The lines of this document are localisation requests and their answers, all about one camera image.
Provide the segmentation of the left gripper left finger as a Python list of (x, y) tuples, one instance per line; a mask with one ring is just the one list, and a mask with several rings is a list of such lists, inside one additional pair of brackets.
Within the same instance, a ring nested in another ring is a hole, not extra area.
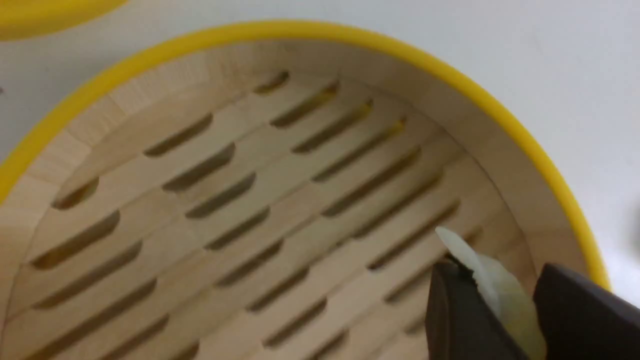
[(452, 255), (430, 271), (425, 334), (430, 360), (527, 360), (483, 300), (473, 272)]

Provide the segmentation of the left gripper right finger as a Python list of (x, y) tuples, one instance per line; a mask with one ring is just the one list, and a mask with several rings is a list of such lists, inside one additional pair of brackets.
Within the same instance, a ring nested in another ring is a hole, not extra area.
[(640, 310), (580, 273), (545, 264), (534, 303), (549, 360), (640, 357)]

